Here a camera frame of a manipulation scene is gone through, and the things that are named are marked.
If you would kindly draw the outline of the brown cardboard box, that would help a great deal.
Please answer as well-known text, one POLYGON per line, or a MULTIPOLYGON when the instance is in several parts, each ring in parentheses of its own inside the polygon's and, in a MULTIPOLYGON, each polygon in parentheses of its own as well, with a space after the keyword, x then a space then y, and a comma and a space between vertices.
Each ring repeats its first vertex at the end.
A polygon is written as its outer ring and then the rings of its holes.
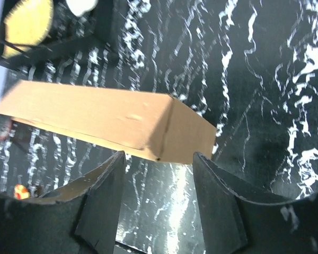
POLYGON ((162 93, 20 81, 0 100, 15 121, 130 155, 191 164, 211 157, 216 128, 162 93))

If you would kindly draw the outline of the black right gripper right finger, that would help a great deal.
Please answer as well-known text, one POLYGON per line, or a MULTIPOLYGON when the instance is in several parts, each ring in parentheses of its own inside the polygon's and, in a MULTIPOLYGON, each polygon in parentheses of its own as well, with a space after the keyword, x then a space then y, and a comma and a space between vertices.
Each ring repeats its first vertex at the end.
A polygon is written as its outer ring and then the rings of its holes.
POLYGON ((318 192, 286 198, 193 155, 206 253, 318 253, 318 192))

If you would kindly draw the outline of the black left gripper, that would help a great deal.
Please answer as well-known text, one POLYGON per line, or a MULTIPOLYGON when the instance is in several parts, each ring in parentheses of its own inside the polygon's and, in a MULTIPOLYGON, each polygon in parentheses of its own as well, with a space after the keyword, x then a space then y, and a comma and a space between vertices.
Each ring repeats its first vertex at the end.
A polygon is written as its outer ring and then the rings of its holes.
POLYGON ((0 114, 0 142, 8 138, 23 153, 28 153, 29 128, 18 125, 9 116, 0 114))

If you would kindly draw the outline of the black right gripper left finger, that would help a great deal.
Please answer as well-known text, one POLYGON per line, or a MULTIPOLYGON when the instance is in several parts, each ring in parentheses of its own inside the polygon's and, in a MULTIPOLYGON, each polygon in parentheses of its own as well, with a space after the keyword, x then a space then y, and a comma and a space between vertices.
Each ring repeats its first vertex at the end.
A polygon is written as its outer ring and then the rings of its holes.
POLYGON ((0 253, 113 253, 126 156, 37 198, 0 192, 0 253))

